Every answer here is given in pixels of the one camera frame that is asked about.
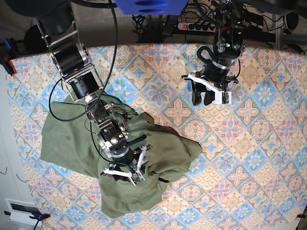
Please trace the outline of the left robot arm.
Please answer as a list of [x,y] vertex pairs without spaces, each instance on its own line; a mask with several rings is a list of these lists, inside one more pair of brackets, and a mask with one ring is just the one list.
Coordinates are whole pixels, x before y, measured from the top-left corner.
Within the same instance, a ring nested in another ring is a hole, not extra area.
[[233,84],[238,84],[238,75],[229,75],[235,61],[245,51],[243,45],[242,14],[233,0],[216,0],[213,17],[208,16],[197,1],[195,8],[203,19],[215,26],[212,48],[202,46],[197,58],[204,63],[202,70],[182,76],[191,82],[194,106],[231,104]]

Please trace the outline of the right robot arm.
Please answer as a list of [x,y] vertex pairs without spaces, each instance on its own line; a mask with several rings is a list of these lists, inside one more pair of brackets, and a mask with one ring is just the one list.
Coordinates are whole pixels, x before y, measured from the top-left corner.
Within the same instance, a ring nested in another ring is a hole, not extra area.
[[99,77],[79,38],[70,1],[9,0],[7,4],[17,14],[35,20],[60,74],[60,82],[75,103],[85,101],[84,115],[99,127],[94,146],[108,163],[102,176],[112,175],[133,184],[143,181],[148,147],[131,149],[133,141],[128,141],[126,126],[128,113],[101,99],[107,82]]

